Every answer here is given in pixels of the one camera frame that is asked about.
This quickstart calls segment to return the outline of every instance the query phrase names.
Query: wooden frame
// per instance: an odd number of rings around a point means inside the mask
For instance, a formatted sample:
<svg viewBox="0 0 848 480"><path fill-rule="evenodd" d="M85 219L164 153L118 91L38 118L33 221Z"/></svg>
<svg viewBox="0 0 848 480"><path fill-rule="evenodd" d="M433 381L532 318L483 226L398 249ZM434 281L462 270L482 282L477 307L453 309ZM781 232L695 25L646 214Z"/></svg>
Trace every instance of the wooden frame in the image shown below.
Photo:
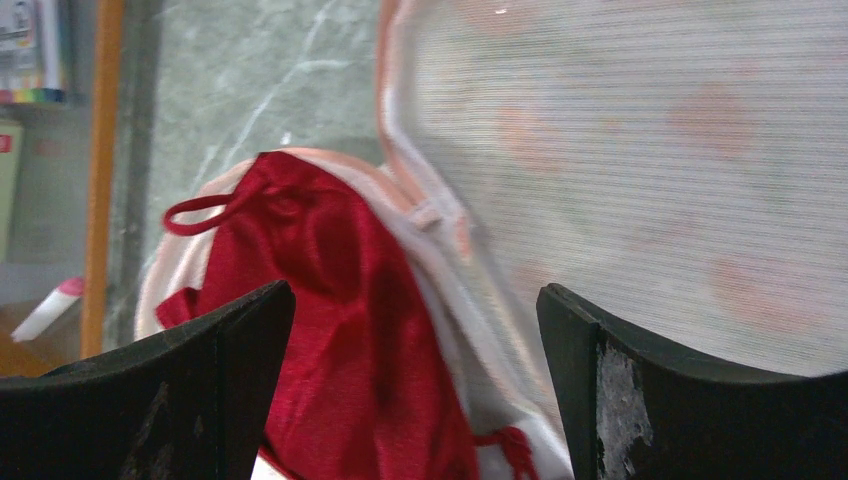
<svg viewBox="0 0 848 480"><path fill-rule="evenodd" d="M109 209L112 198L112 156L118 113L121 35L124 0L99 0L94 55L91 158L88 182L88 228L85 291L80 320L80 356L103 349L109 261Z"/></svg>

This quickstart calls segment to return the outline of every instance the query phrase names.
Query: red cloth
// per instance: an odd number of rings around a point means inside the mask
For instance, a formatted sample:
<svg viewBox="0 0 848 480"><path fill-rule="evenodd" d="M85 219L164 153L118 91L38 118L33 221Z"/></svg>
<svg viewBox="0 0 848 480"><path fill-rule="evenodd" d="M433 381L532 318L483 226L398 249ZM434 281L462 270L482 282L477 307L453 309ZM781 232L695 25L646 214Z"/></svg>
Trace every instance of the red cloth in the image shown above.
<svg viewBox="0 0 848 480"><path fill-rule="evenodd" d="M180 212L226 204L209 221ZM178 235L218 226L203 287L157 315L172 327L273 280L297 298L264 452L305 480L479 477L474 440L407 259L365 201L333 175L261 154L231 195L165 215Z"/></svg>

